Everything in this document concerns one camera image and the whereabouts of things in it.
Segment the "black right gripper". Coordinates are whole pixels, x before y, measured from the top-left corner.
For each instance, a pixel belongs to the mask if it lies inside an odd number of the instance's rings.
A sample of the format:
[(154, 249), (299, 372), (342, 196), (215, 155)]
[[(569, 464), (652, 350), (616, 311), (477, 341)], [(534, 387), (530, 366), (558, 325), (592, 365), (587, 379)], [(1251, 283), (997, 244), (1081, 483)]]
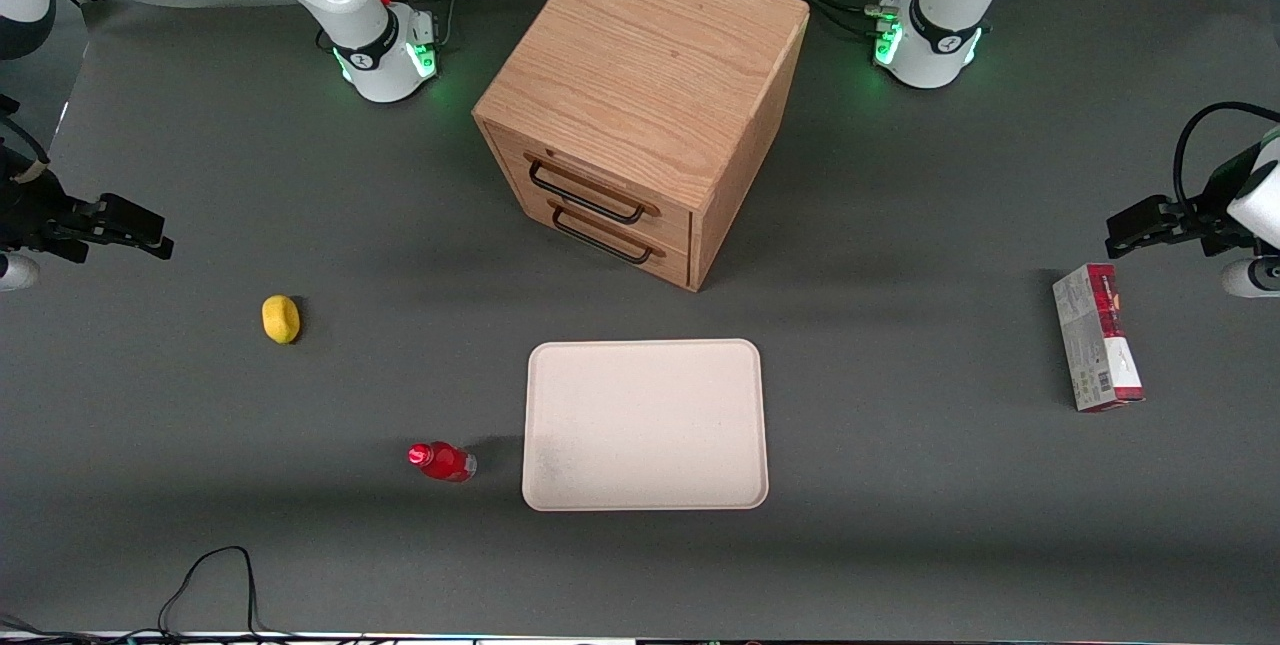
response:
[(5, 159), (1, 183), (1, 250), (52, 253), (67, 261), (84, 261), (90, 244), (120, 244), (142, 250), (155, 259), (172, 259), (174, 241), (163, 235), (165, 218), (114, 193), (99, 198), (99, 224), (86, 215), (90, 203), (70, 197), (54, 171), (40, 171), (26, 183), (17, 180), (33, 163)]

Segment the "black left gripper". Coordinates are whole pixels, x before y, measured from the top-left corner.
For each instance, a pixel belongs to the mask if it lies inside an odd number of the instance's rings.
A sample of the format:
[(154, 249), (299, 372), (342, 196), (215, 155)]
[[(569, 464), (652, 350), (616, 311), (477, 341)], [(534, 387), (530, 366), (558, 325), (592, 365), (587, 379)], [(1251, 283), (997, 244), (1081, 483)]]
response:
[(1222, 163), (1208, 177), (1202, 193), (1190, 200), (1199, 235), (1180, 203), (1165, 195), (1152, 195), (1107, 218), (1107, 257), (1123, 259), (1135, 250), (1183, 244), (1185, 241), (1199, 241), (1204, 257), (1221, 256), (1230, 250), (1256, 250), (1256, 235), (1234, 220), (1228, 207), (1245, 186), (1260, 152), (1261, 145), (1252, 145)]

